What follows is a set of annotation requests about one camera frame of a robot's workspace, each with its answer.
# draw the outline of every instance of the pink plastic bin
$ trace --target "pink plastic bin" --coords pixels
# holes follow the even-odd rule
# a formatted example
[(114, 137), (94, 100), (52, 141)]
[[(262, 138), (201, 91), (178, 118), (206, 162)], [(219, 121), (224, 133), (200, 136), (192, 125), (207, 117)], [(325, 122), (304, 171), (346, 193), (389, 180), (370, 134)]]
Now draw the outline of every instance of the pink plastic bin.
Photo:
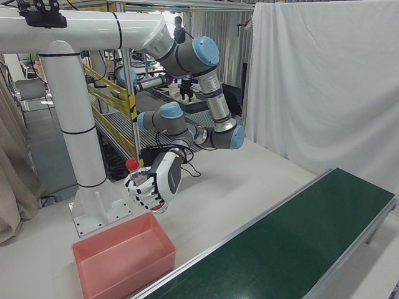
[(149, 212), (72, 246), (85, 299), (121, 299), (175, 266), (176, 248)]

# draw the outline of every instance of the blue joint cap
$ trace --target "blue joint cap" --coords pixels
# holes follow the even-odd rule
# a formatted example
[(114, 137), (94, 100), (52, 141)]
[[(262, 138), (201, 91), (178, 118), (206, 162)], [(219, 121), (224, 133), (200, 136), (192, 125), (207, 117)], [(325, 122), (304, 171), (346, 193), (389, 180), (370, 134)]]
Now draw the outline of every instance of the blue joint cap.
[(139, 115), (137, 115), (137, 125), (140, 129), (146, 130), (144, 127), (144, 115), (145, 112), (141, 112)]
[(219, 63), (218, 45), (208, 36), (193, 39), (193, 50), (200, 61), (210, 67)]
[(243, 126), (237, 126), (237, 128), (234, 129), (233, 135), (231, 136), (230, 140), (230, 149), (231, 150), (236, 150), (240, 148), (245, 139), (245, 130)]
[[(137, 74), (134, 70), (132, 70), (132, 81), (134, 85), (137, 83)], [(125, 70), (123, 67), (121, 67), (118, 71), (117, 83), (119, 86), (126, 88)]]
[(175, 120), (183, 116), (183, 111), (177, 102), (171, 102), (161, 106), (160, 114), (163, 118)]

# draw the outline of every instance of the beige curtain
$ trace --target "beige curtain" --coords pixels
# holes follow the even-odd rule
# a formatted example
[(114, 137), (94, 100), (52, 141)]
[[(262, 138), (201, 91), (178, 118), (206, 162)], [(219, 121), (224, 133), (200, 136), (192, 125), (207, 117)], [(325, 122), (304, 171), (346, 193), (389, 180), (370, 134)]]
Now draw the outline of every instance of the beige curtain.
[(29, 138), (0, 76), (0, 243), (14, 236), (21, 221), (37, 214), (44, 188), (31, 168)]

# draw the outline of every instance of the person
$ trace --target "person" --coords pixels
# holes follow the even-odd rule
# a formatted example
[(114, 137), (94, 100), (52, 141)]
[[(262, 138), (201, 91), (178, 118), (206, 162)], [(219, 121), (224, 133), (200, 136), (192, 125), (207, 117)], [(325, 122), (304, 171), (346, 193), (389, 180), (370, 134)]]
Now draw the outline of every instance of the person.
[(178, 44), (182, 44), (186, 41), (186, 31), (181, 26), (183, 20), (181, 17), (175, 17), (175, 30), (173, 31), (173, 38)]

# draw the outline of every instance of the white curtain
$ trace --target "white curtain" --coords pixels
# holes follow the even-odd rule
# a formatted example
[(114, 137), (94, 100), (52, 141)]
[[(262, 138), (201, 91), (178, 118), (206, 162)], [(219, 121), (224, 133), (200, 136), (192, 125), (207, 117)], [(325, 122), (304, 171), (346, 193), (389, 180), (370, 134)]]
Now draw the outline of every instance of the white curtain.
[(0, 76), (0, 243), (18, 233), (21, 221), (37, 214), (37, 199), (44, 192), (31, 168), (28, 137), (3, 76)]
[(399, 192), (399, 1), (256, 4), (247, 137)]

